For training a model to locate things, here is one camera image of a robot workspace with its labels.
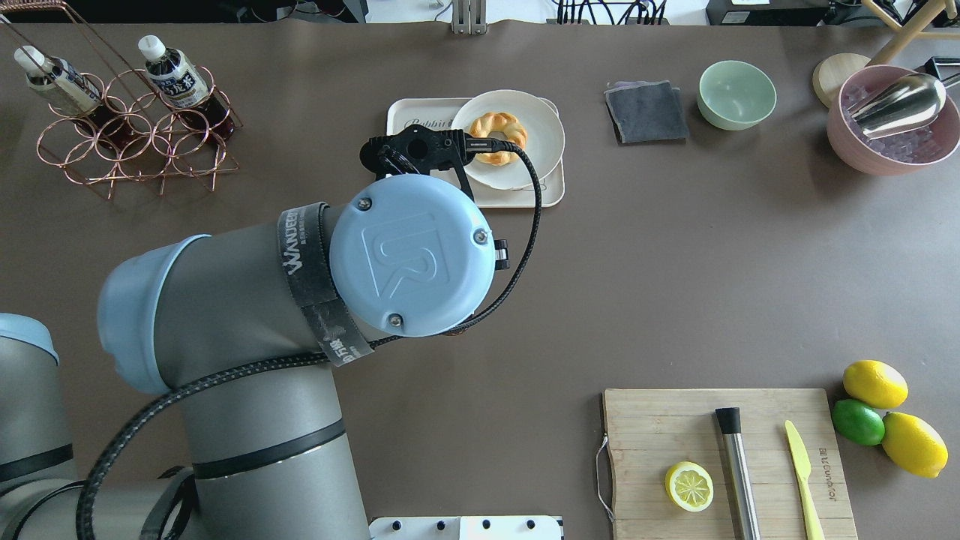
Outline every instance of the green lime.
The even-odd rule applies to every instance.
[[[886,432],[880,415],[860,400],[840,400],[833,406],[831,416],[837,432],[856,444],[880,444]]]

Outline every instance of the pink bowl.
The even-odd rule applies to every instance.
[[[843,96],[850,93],[851,89],[862,87],[868,95],[874,95],[896,79],[915,73],[909,69],[896,67],[894,65],[872,65],[865,67],[852,74],[842,86],[840,93],[830,105],[830,111],[827,117],[827,137],[830,146],[847,165],[867,174],[878,176],[895,176],[920,170],[933,163],[943,161],[949,158],[953,151],[960,145],[960,113],[953,100],[947,97],[947,103],[943,110],[937,116],[937,119],[930,124],[930,131],[933,133],[933,141],[940,146],[940,150],[927,156],[923,161],[905,162],[894,160],[883,156],[879,152],[867,146],[853,130],[850,119],[845,117],[843,107],[851,107],[855,103],[846,103]]]

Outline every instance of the white metal bracket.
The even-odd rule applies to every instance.
[[[487,0],[453,0],[450,28],[454,34],[486,34]]]
[[[564,520],[552,516],[377,518],[372,540],[564,540]]]

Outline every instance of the folded napkin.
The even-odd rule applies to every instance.
[[[671,86],[669,81],[620,81],[610,85],[604,95],[620,142],[669,140],[690,135],[680,103],[680,89]]]

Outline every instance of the lemon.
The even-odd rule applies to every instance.
[[[689,512],[700,512],[713,502],[710,474],[692,461],[681,461],[666,472],[666,494],[674,504]]]
[[[860,360],[843,372],[843,387],[861,402],[876,408],[896,408],[906,400],[906,380],[879,360]]]
[[[911,414],[888,412],[883,450],[908,473],[935,479],[947,465],[947,445],[940,433]]]
[[[859,400],[840,400],[830,414],[837,432],[856,444],[874,446],[883,440],[883,419]]]

